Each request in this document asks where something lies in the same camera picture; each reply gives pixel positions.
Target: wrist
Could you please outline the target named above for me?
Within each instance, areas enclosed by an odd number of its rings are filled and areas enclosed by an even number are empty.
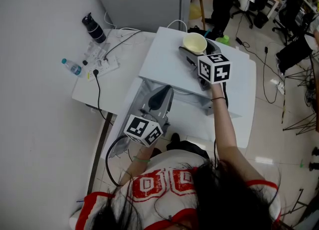
[[[211,84],[213,98],[224,96],[223,89],[220,84]]]

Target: black office chair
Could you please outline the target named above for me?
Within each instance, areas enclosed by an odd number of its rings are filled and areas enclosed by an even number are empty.
[[[296,23],[296,17],[302,4],[303,0],[287,0],[286,7],[279,11],[279,21],[273,20],[279,27],[273,27],[272,31],[279,30],[284,34],[284,45],[287,45],[288,39],[292,38],[290,31],[295,34],[300,30]]]

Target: plug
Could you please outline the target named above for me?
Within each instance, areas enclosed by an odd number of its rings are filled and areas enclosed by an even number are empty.
[[[239,43],[240,45],[243,45],[243,42],[237,37],[236,38],[237,43]]]
[[[93,70],[93,75],[95,75],[95,77],[98,77],[99,71],[97,69]]]

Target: power strip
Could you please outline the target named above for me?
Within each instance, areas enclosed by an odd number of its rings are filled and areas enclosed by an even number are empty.
[[[102,59],[97,60],[94,64],[90,64],[85,68],[85,70],[87,71],[88,81],[95,80],[95,76],[93,74],[94,69],[97,69],[99,71],[98,77],[100,77],[119,67],[119,64],[116,60],[115,55],[108,57],[108,60],[109,61],[102,60]]]

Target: black thermos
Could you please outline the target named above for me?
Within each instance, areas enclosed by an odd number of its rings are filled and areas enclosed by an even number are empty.
[[[104,35],[104,32],[96,23],[96,21],[93,20],[93,18],[91,17],[91,13],[89,13],[82,19],[82,23],[86,26],[86,29],[88,30],[91,37],[93,37],[95,42],[100,44],[105,41],[106,37]]]

